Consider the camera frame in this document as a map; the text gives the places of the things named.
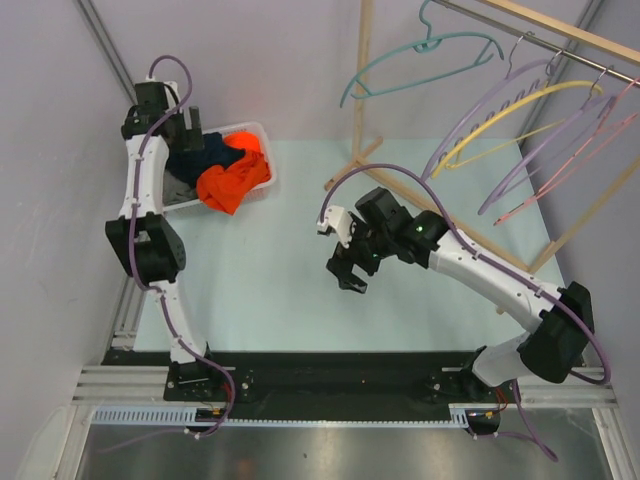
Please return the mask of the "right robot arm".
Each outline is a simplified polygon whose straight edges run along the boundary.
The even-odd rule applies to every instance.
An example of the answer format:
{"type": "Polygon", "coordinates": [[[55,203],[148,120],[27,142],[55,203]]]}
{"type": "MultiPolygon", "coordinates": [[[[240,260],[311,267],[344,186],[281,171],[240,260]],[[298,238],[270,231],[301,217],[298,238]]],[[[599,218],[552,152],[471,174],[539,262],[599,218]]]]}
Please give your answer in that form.
{"type": "Polygon", "coordinates": [[[325,207],[317,231],[338,238],[326,268],[342,290],[365,293],[367,284],[353,269],[359,267],[372,276],[382,260],[395,257],[462,283],[523,328],[523,334],[481,347],[466,361],[458,382],[473,401],[484,401],[503,383],[529,374],[562,383],[573,374],[594,331],[586,287],[577,282],[567,287],[541,282],[473,246],[442,215],[431,210],[411,215],[385,188],[361,197],[353,212],[325,207]]]}

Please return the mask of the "teal plastic hanger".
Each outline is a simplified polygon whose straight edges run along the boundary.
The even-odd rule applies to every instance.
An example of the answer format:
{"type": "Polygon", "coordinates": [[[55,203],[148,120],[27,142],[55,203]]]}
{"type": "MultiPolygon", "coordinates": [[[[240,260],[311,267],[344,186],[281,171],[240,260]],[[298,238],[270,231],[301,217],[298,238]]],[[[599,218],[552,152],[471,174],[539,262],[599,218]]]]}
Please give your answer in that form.
{"type": "Polygon", "coordinates": [[[433,1],[420,3],[417,18],[423,32],[418,39],[381,53],[357,68],[341,94],[341,106],[349,99],[364,101],[444,81],[506,58],[504,48],[492,34],[461,27],[437,29],[430,14],[434,5],[433,1]],[[416,64],[409,76],[397,74],[387,82],[376,81],[376,72],[389,73],[393,67],[409,62],[416,64]]]}

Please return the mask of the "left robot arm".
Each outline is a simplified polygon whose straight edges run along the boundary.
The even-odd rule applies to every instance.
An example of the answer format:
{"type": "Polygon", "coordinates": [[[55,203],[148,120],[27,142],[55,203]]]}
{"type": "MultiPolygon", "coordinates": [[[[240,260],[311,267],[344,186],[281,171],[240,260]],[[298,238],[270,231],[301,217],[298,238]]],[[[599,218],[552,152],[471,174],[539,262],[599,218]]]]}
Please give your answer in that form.
{"type": "Polygon", "coordinates": [[[213,363],[207,340],[193,324],[180,285],[186,250],[164,214],[165,166],[172,151],[203,146],[197,108],[183,111],[170,82],[147,79],[134,87],[121,134],[128,154],[122,207],[105,224],[106,237],[125,273],[149,294],[170,340],[167,401],[207,401],[232,396],[231,382],[213,363]]]}

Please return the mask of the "navy blue shorts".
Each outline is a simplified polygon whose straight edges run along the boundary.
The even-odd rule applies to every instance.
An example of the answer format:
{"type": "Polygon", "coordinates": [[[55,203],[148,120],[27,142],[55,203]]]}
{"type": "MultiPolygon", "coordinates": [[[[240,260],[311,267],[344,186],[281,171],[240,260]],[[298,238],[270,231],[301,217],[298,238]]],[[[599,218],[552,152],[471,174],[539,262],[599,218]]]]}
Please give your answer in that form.
{"type": "Polygon", "coordinates": [[[171,152],[165,169],[177,180],[195,188],[200,176],[214,166],[224,170],[241,160],[245,149],[227,145],[220,133],[203,136],[204,148],[197,151],[171,152]]]}

